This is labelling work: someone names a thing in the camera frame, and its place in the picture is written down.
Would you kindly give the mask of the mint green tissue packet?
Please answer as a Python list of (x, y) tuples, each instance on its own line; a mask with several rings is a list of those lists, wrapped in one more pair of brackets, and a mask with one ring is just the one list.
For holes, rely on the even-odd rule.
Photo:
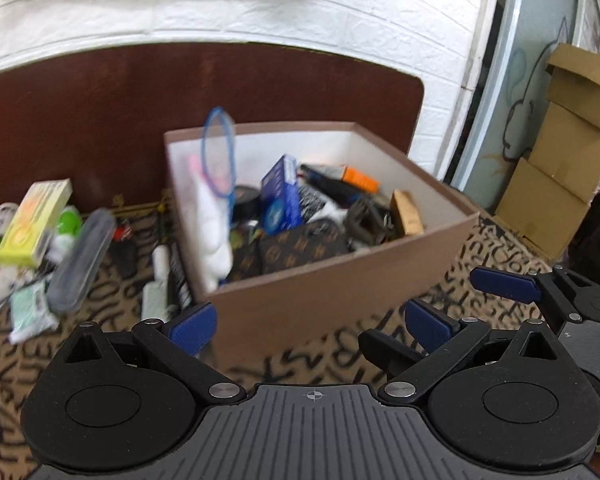
[(58, 318), (48, 307), (44, 281), (14, 292), (9, 300), (9, 313), (12, 331), (8, 339), (11, 344), (21, 344), (46, 330), (56, 330), (59, 325)]

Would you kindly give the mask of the white small tube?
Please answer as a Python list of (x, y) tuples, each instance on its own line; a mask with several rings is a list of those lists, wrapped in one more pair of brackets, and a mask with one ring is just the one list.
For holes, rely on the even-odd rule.
[(158, 245), (151, 253), (152, 268), (154, 269), (154, 280), (166, 282), (170, 275), (170, 252), (165, 244)]

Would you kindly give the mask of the stacked brown cardboard boxes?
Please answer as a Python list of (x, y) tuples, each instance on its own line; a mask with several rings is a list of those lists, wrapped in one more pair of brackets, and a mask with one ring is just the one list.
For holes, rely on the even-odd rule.
[(600, 184), (600, 55), (560, 44), (547, 61), (548, 109), (496, 218), (550, 260), (577, 233)]

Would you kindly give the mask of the translucent grey toothbrush case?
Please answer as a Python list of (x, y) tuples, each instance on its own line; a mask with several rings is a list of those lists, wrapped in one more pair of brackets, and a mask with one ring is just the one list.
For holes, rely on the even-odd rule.
[(65, 315), (82, 306), (116, 226), (114, 215), (106, 208), (93, 211), (86, 219), (71, 252), (50, 279), (46, 297), (52, 312)]

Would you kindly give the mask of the black metal clip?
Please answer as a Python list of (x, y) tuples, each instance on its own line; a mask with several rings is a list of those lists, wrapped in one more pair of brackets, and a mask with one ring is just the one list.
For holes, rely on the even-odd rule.
[(343, 226), (352, 240), (370, 247), (398, 238), (390, 209), (381, 207), (369, 197), (359, 197), (348, 209)]

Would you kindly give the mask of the brown monogram wallet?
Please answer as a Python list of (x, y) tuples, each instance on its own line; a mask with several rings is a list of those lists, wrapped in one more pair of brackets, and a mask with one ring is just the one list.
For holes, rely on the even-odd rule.
[(261, 235), (234, 250), (229, 283), (256, 278), (347, 255), (350, 244), (330, 219), (309, 222), (294, 229)]

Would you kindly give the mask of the tan wooden block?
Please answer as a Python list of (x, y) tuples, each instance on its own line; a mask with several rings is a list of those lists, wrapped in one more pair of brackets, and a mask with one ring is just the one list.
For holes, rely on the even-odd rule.
[(390, 207), (401, 236), (417, 236), (425, 232), (419, 210), (409, 192), (395, 190), (392, 193)]

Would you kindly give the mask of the pink cloth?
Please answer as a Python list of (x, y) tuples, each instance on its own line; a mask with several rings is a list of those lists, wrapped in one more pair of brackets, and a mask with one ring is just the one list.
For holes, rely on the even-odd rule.
[(233, 251), (230, 247), (230, 218), (227, 201), (216, 196), (204, 175), (200, 155), (187, 161), (192, 191), (188, 234), (200, 284), (207, 294), (218, 289), (230, 274)]

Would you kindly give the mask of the brown cardboard storage box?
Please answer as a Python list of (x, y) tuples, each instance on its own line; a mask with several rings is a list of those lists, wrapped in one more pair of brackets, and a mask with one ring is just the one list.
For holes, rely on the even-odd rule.
[(201, 251), (210, 229), (197, 205), (193, 158), (199, 128), (164, 136), (176, 241), (189, 284), (211, 302), (218, 325), (211, 341), (220, 370), (307, 344), (385, 312), (437, 284), (478, 221), (478, 211), (379, 136), (353, 122), (257, 122), (236, 128), (237, 177), (257, 185), (282, 156), (350, 162), (414, 198), (425, 231), (352, 252), (336, 226), (274, 235), (248, 261), (268, 273), (221, 284), (206, 274)]

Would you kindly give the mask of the black tape roll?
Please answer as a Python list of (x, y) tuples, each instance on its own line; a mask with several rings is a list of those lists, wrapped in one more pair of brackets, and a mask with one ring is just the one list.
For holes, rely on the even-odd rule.
[(239, 223), (257, 219), (260, 211), (260, 191), (253, 186), (238, 184), (234, 192), (232, 221)]

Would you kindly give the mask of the green white bottle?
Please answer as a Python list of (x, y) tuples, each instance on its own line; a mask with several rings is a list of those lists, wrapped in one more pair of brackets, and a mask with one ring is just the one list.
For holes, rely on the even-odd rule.
[(82, 230), (82, 224), (82, 217), (75, 206), (67, 206), (61, 211), (46, 252), (46, 259), (50, 263), (57, 266), (70, 254)]

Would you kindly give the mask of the blue small carton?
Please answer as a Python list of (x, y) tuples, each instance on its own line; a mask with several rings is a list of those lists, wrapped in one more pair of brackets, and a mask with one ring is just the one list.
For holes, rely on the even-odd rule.
[(266, 234), (302, 225), (297, 162), (283, 155), (261, 180), (261, 223)]

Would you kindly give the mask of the yellow green medicine box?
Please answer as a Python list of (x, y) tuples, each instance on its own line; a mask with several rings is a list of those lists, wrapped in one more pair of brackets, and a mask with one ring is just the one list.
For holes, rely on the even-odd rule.
[(3, 236), (0, 263), (37, 269), (71, 194), (69, 179), (34, 182)]

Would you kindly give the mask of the blue rimmed mesh strainer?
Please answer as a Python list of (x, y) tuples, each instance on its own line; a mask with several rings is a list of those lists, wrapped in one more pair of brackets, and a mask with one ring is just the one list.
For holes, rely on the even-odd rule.
[(232, 221), (237, 183), (235, 123), (224, 108), (212, 108), (204, 122), (201, 142), (202, 171), (212, 193), (222, 200)]

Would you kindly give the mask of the dark brown wooden headboard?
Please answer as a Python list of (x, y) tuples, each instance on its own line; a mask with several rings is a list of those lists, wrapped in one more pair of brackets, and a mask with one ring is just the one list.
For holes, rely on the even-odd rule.
[(412, 144), (425, 87), (376, 63), (275, 44), (139, 44), (0, 72), (0, 205), (67, 179), (79, 210), (158, 200), (163, 137), (212, 108), (235, 122), (356, 122)]

